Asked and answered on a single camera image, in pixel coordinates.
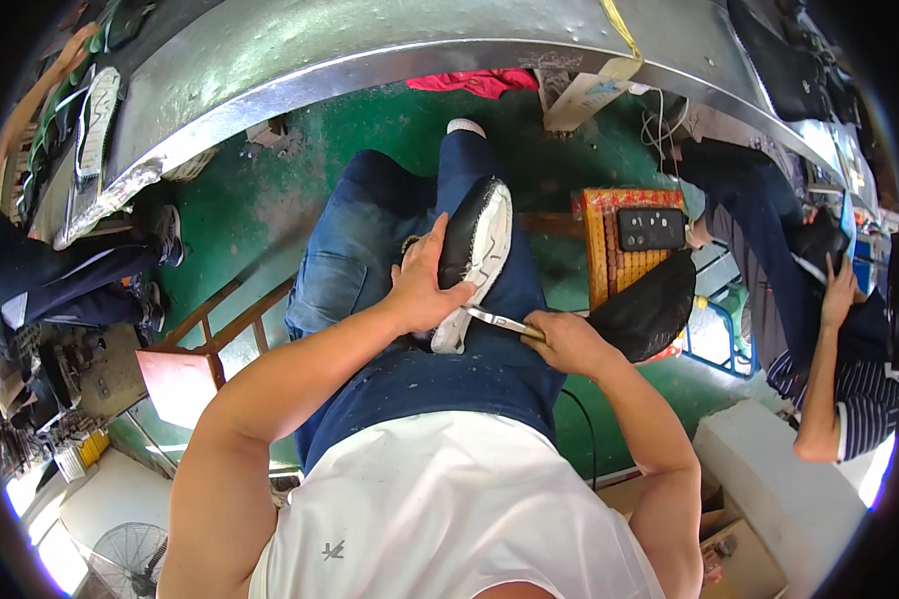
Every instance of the red cloth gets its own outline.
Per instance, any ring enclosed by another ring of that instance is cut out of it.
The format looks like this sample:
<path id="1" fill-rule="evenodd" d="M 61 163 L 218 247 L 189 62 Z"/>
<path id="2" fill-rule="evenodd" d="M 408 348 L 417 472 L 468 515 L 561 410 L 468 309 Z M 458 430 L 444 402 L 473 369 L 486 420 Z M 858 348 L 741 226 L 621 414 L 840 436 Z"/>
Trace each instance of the red cloth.
<path id="1" fill-rule="evenodd" d="M 525 69 L 484 69 L 408 78 L 407 86 L 426 91 L 465 89 L 491 100 L 498 100 L 507 89 L 539 89 L 536 78 Z"/>

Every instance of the green floor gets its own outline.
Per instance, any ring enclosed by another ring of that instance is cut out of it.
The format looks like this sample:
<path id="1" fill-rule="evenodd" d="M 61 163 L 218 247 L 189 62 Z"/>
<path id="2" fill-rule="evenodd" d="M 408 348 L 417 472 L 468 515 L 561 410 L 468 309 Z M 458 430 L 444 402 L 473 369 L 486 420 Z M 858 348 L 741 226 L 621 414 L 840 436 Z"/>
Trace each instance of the green floor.
<path id="1" fill-rule="evenodd" d="M 569 212 L 570 192 L 583 187 L 671 188 L 657 174 L 655 151 L 639 142 L 641 111 L 641 100 L 625 95 L 573 136 L 562 138 L 542 130 L 536 92 L 507 92 L 491 101 L 464 91 L 421 92 L 393 83 L 290 113 L 289 143 L 282 154 L 247 144 L 238 135 L 223 144 L 202 174 L 176 191 L 187 258 L 179 268 L 162 268 L 154 277 L 169 298 L 167 328 L 239 273 L 246 284 L 211 315 L 215 329 L 293 274 L 326 198 L 356 151 L 380 150 L 413 173 L 436 174 L 440 140 L 453 117 L 470 115 L 484 126 L 510 174 L 518 211 Z M 542 235 L 531 236 L 531 245 L 548 305 L 587 307 L 585 245 Z M 264 318 L 271 346 L 287 340 L 285 308 L 286 302 L 276 305 Z M 240 341 L 233 352 L 250 351 L 249 339 Z M 195 344 L 195 339 L 187 342 Z M 231 354 L 224 365 L 229 372 L 231 364 L 239 367 L 251 358 Z M 640 370 L 670 401 L 690 435 L 700 418 L 754 389 L 753 383 L 684 357 Z M 566 388 L 583 401 L 595 425 L 598 473 L 633 466 L 611 410 L 594 385 L 570 377 Z M 161 446 L 189 439 L 190 430 L 159 420 L 148 400 L 134 410 Z M 582 411 L 563 395 L 555 415 L 560 451 L 579 473 L 590 476 L 592 446 Z M 153 456 L 125 417 L 111 433 L 140 454 Z M 178 458 L 180 453 L 170 455 Z M 295 463 L 291 440 L 276 444 L 271 457 Z"/>

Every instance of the smartphone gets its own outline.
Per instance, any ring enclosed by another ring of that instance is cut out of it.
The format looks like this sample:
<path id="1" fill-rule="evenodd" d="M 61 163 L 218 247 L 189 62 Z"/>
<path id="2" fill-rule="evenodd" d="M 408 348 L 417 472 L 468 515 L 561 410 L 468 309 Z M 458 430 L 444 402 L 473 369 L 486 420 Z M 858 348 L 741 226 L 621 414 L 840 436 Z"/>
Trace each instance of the smartphone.
<path id="1" fill-rule="evenodd" d="M 623 208 L 616 212 L 619 247 L 624 252 L 681 249 L 686 245 L 683 219 L 678 208 Z"/>

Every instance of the brass tool handle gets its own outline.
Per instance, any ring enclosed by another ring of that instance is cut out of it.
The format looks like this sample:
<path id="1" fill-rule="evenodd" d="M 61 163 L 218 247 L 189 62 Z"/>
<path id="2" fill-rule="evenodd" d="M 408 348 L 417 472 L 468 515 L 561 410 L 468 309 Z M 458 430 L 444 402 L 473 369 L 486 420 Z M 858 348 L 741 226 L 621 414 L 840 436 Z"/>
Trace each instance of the brass tool handle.
<path id="1" fill-rule="evenodd" d="M 526 330 L 524 330 L 522 334 L 526 335 L 530 339 L 536 339 L 537 341 L 542 341 L 543 343 L 546 342 L 546 333 L 531 325 L 526 325 Z"/>

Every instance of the white t-shirt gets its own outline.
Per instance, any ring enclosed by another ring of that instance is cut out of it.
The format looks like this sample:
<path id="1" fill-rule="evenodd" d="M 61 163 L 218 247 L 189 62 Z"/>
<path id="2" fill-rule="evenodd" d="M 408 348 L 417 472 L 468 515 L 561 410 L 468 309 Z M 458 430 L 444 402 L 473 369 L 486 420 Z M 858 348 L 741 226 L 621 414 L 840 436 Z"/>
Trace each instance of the white t-shirt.
<path id="1" fill-rule="evenodd" d="M 564 598 L 659 598 L 623 516 L 539 432 L 421 414 L 332 446 L 280 510 L 250 599 L 459 597 L 505 582 Z"/>

